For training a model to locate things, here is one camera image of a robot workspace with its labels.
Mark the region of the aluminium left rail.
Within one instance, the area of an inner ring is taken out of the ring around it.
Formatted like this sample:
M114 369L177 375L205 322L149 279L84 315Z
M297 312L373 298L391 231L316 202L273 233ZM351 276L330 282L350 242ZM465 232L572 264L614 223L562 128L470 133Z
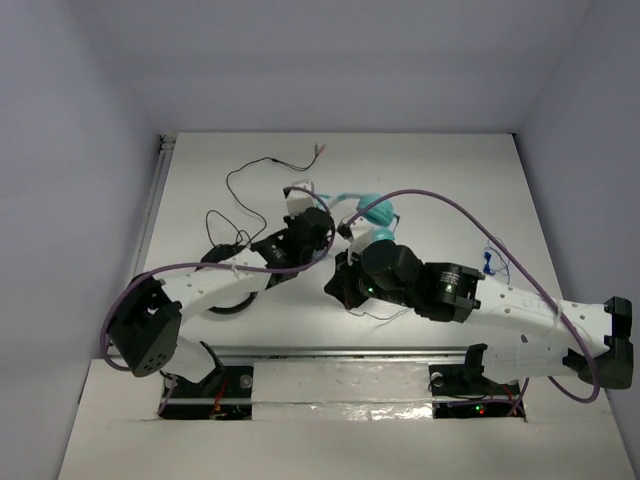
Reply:
M158 159L154 176L151 183L151 189L148 197L146 207L146 218L144 222L144 235L148 234L152 229L152 224L155 222L157 215L157 209L159 207L160 199L166 178L168 175L171 159L175 150L177 141L176 133L162 134L160 136L160 147L158 153Z

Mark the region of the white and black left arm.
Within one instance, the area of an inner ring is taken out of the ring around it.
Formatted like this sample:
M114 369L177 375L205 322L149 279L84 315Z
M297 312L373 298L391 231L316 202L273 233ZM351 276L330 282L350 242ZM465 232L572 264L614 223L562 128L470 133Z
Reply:
M218 393L225 367L203 341L181 337L190 319L242 296L290 281L328 253L329 213L310 207L287 216L284 229L219 263L189 263L177 276L136 277L116 301L104 334L137 378L156 372L204 396Z

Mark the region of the white front cover board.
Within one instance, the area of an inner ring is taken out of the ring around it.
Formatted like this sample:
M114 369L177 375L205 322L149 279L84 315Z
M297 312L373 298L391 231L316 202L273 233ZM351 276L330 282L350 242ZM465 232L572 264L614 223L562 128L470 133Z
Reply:
M164 421L159 377L93 361L64 479L630 479L608 403L534 383L523 420Z

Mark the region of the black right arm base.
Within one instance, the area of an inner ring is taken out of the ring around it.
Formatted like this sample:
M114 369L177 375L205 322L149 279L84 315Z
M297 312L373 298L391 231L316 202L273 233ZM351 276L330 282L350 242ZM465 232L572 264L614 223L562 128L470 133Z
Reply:
M526 418L517 381L496 383L483 376L481 355L487 349L486 344L472 345L462 363L429 367L435 419Z

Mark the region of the teal cat ear headphones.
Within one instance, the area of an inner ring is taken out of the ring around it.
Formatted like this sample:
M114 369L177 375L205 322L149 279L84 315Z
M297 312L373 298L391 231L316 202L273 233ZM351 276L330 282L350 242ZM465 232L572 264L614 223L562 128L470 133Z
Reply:
M334 196L320 194L326 204L332 208L347 200L357 200L356 210L362 210L376 201L380 195L376 193L343 192ZM382 201L368 210L361 219L373 225L373 240L395 240L395 231L400 216L395 212L390 200Z

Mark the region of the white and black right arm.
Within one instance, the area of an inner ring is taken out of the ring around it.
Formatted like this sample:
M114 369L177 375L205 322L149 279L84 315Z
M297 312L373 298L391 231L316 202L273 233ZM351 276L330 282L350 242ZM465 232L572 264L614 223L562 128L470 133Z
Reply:
M461 378L475 393L524 377L574 375L613 390L632 384L632 305L621 297L603 304L545 299L470 267L422 262L390 240L376 241L359 254L338 254L324 290L348 310L375 299L435 322L525 335L524 343L468 347Z

